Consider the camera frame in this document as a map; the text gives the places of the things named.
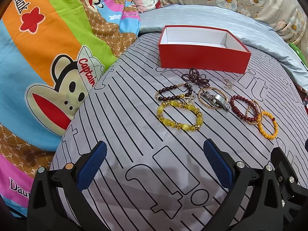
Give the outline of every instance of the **dark red beaded bracelet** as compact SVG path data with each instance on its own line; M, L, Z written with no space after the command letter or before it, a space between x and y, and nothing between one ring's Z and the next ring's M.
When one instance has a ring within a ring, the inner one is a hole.
M193 92L193 88L188 83L180 83L178 85L175 84L175 85L172 85L172 86L169 86L169 87L162 88L162 89L160 89L160 90L158 90L156 92L155 97L156 97L157 100L164 101L164 102L167 101L167 100L179 100L180 99L179 95L168 96L168 97L164 96L164 97L162 97L162 96L158 96L158 94L161 95L162 93L164 93L166 91L170 91L170 90L176 89L176 88L178 88L178 87L180 87L182 85L184 85L184 87L188 88L188 92L185 94L185 97L189 97L192 94L192 92Z
M236 107L236 106L234 105L234 100L236 100L236 99L237 99L237 100L241 100L241 101L247 103L248 105L250 105L250 106L253 108L253 110L254 110L255 117L247 117L247 116L245 116L243 113L241 113L240 110L238 109L238 107ZM239 118L241 118L241 119L243 119L243 120L245 120L245 121L249 121L249 122L255 122L255 121L257 121L257 118L258 118L258 115L259 115L259 111L258 111L257 107L255 106L255 104L254 104L252 101L246 99L245 97L242 97L242 96L239 96L239 95L234 95L234 96L232 96L231 99L230 99L230 105L231 105L231 107L232 107L232 111L233 111L234 113L236 113L236 115L237 115Z

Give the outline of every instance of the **red flower print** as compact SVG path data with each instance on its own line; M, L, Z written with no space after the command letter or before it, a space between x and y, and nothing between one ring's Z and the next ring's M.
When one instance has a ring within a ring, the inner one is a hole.
M38 30L39 23L45 19L45 16L39 13L39 7L35 7L30 13L23 13L20 19L22 25L19 30L22 32L29 31L31 34L35 34Z

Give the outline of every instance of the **green stripe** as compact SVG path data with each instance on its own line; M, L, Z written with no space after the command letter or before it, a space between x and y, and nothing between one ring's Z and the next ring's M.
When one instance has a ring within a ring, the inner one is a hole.
M49 0L81 45L86 45L93 56L105 66L105 71L116 61L106 42L93 35L84 7L79 0Z

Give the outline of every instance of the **red box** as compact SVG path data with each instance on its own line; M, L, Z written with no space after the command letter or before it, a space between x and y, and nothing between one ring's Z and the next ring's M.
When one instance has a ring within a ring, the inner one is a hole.
M244 74L250 51L229 31L167 25L158 43L162 68L208 69Z

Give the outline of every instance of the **colorful blanket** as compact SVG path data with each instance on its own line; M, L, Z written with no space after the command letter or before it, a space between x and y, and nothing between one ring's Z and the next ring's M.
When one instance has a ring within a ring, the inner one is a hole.
M51 153L41 150L56 150L139 27L131 0L11 2L0 21L0 138L7 143L10 133L19 144L0 142L0 194L7 204L26 214L35 171L50 165Z

